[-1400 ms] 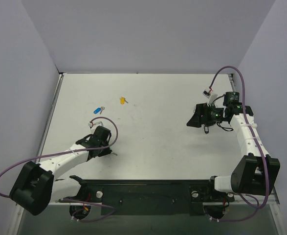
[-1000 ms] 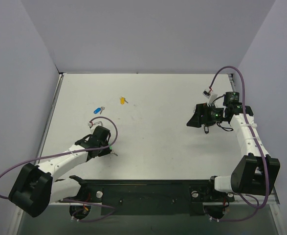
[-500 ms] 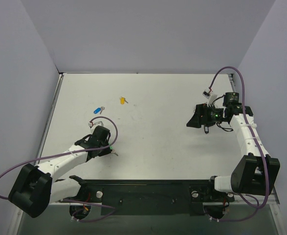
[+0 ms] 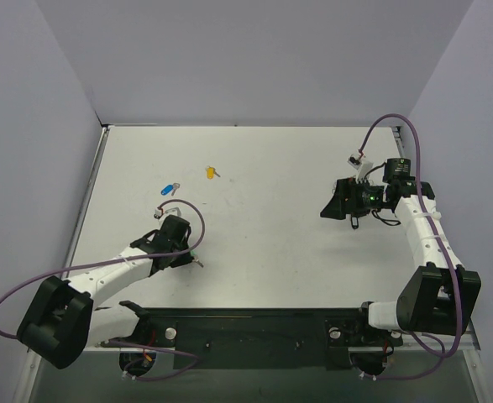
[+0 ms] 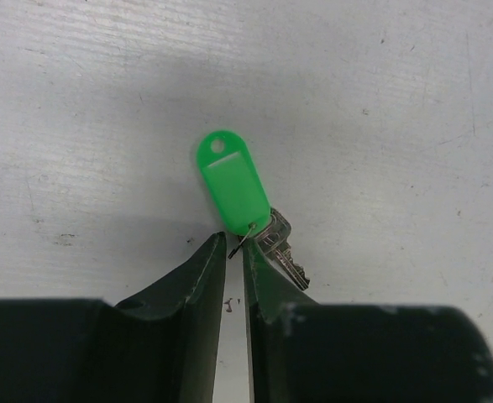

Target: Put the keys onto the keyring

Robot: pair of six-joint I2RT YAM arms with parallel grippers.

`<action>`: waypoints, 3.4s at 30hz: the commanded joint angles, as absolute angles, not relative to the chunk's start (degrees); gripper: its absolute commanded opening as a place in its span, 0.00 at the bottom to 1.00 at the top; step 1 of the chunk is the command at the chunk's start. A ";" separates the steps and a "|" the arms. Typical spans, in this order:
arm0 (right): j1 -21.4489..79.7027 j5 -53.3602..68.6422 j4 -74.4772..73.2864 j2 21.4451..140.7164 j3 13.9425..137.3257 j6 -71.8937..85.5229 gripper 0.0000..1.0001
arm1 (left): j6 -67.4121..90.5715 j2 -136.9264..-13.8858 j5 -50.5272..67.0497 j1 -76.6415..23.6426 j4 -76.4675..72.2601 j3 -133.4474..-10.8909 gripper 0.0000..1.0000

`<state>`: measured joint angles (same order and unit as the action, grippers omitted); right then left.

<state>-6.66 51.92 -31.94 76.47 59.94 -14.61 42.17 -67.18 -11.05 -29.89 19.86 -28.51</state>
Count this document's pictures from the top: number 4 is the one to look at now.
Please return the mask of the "green tag key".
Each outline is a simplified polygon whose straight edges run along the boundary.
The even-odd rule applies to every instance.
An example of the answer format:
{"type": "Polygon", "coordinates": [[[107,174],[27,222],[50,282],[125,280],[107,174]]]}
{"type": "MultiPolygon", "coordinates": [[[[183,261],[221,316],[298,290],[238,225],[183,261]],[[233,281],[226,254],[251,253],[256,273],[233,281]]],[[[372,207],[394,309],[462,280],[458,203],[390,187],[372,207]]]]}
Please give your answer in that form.
{"type": "Polygon", "coordinates": [[[204,267],[203,262],[199,259],[197,254],[194,254],[193,252],[191,252],[191,258],[192,258],[193,263],[197,264],[201,268],[204,267]]]}

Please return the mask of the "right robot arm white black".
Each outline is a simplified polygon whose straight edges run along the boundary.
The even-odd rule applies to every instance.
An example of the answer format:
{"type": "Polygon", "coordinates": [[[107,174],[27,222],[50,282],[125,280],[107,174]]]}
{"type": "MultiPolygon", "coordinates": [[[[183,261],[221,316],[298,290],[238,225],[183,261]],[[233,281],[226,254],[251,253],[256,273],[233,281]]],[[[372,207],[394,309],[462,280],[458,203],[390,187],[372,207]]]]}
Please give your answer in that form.
{"type": "Polygon", "coordinates": [[[330,202],[320,216],[348,218],[352,228],[369,214],[389,210],[403,228],[417,269],[394,302],[371,302],[368,314],[353,321],[354,337],[374,342],[383,332],[430,332],[463,334],[480,293],[481,280],[456,257],[440,223],[435,194],[427,182],[411,174],[411,161],[391,158],[381,164],[381,185],[370,182],[376,168],[352,155],[354,176],[335,183],[330,202]]]}

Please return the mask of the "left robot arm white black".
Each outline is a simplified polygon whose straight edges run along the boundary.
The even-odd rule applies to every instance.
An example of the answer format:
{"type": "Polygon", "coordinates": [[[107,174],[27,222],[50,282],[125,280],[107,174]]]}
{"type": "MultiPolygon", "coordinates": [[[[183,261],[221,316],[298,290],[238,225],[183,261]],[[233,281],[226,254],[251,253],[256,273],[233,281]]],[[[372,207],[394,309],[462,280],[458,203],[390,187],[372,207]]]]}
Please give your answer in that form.
{"type": "Polygon", "coordinates": [[[57,369],[71,365],[84,348],[114,338],[139,346],[150,334],[149,313],[122,301],[103,302],[134,282],[168,267],[192,262],[188,252],[191,224],[167,215],[160,228],[126,247],[113,263],[67,280],[45,279],[18,326],[16,338],[57,369]]]}

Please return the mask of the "black tag key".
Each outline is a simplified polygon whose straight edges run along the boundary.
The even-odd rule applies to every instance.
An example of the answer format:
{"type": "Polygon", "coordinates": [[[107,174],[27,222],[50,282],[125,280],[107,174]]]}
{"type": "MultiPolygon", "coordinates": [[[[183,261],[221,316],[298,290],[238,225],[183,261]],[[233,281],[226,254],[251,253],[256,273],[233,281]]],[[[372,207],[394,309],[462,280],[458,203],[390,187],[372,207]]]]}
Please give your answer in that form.
{"type": "Polygon", "coordinates": [[[351,228],[357,230],[359,228],[359,219],[356,216],[350,217],[351,228]]]}

